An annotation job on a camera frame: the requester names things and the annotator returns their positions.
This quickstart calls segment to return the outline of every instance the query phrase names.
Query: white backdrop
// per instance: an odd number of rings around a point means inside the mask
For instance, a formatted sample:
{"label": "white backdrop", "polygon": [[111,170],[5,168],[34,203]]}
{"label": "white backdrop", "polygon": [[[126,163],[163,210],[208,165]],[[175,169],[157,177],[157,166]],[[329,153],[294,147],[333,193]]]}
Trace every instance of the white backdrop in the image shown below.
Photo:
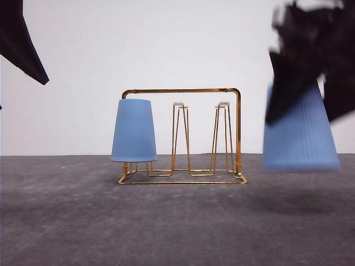
{"label": "white backdrop", "polygon": [[[110,154],[123,91],[213,87],[240,90],[242,152],[262,152],[266,90],[272,81],[268,49],[277,43],[270,24],[277,4],[24,1],[27,26],[50,82],[42,86],[2,58],[2,155]],[[202,153],[210,151],[214,105],[233,97],[151,99],[158,153],[168,154],[173,101],[190,106],[192,152]],[[338,152],[355,152],[354,125],[354,115],[333,124]]]}

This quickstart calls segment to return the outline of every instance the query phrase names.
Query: gold metal bar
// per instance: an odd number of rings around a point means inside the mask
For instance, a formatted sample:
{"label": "gold metal bar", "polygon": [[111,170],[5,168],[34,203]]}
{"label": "gold metal bar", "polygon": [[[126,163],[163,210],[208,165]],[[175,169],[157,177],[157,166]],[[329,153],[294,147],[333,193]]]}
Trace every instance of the gold metal bar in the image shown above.
{"label": "gold metal bar", "polygon": [[[138,169],[138,164],[136,163],[136,169],[135,171],[132,170],[132,166],[130,164],[130,171],[128,172],[128,166],[127,163],[124,163],[124,174],[122,175],[121,179],[118,181],[118,183],[122,184],[204,184],[204,183],[220,183],[220,184],[242,184],[242,183],[247,183],[247,179],[243,176],[241,173],[241,97],[240,97],[240,92],[235,89],[235,88],[206,88],[206,89],[148,89],[148,90],[127,90],[123,92],[122,94],[122,99],[125,99],[127,95],[129,94],[153,94],[153,93],[221,93],[221,92],[226,92],[226,93],[234,93],[236,95],[236,161],[234,164],[234,153],[232,149],[232,134],[231,134],[231,120],[230,120],[230,107],[228,102],[220,102],[218,105],[218,108],[216,110],[216,118],[215,118],[215,129],[214,129],[214,140],[212,143],[212,153],[211,153],[211,161],[210,161],[210,169],[191,169],[191,164],[189,163],[190,161],[190,138],[189,138],[189,121],[188,121],[188,111],[186,112],[186,117],[184,121],[185,125],[185,137],[186,137],[186,143],[187,143],[187,150],[188,150],[188,169],[175,169],[176,167],[176,145],[177,145],[177,133],[178,133],[178,125],[179,121],[176,123],[176,134],[174,138],[174,121],[175,121],[175,107],[182,106],[182,110],[185,115],[185,109],[183,103],[174,103],[173,106],[173,141],[171,144],[171,149],[172,149],[172,155],[171,155],[171,164],[172,167],[171,169],[154,169],[153,163],[151,162],[151,170],[156,171],[156,172],[170,172],[168,175],[151,175],[150,170],[148,169],[148,164],[146,163],[146,170],[139,170]],[[228,118],[229,118],[229,133],[230,133],[230,144],[231,144],[231,161],[232,161],[232,170],[229,170],[228,167],[228,160],[226,161],[226,169],[216,169],[216,161],[217,161],[217,135],[218,135],[218,124],[219,124],[219,113],[220,113],[220,108],[225,109],[225,143],[226,143],[226,108],[228,108]],[[214,175],[215,171],[227,171],[231,172],[234,178],[241,179],[241,182],[219,182],[219,181],[208,181],[208,182],[200,182],[200,181],[182,181],[182,182],[175,182],[175,181],[169,181],[169,182],[124,182],[124,180],[129,179],[133,173],[139,172],[139,171],[147,171],[148,176],[150,177],[155,177],[155,176],[171,176],[174,171],[189,171],[190,174],[191,172],[211,172],[213,169],[213,174],[202,174],[198,176],[211,176]]]}

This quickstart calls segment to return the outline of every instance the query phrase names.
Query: ribbed cup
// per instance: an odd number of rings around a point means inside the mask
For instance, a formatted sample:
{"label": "ribbed cup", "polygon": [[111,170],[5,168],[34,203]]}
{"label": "ribbed cup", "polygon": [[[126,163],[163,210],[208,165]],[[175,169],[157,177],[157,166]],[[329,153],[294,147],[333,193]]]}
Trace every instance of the ribbed cup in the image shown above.
{"label": "ribbed cup", "polygon": [[156,161],[153,115],[150,101],[119,101],[111,161]]}
{"label": "ribbed cup", "polygon": [[270,170],[336,170],[339,159],[318,85],[283,117],[265,124],[263,166]]}

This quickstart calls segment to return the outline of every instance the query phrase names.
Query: blue plastic cup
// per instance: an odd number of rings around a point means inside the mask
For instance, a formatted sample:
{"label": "blue plastic cup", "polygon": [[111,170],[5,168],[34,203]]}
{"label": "blue plastic cup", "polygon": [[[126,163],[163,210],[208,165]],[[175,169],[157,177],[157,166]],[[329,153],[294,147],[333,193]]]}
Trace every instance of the blue plastic cup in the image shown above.
{"label": "blue plastic cup", "polygon": [[111,161],[156,161],[153,115],[148,100],[122,99],[118,104]]}

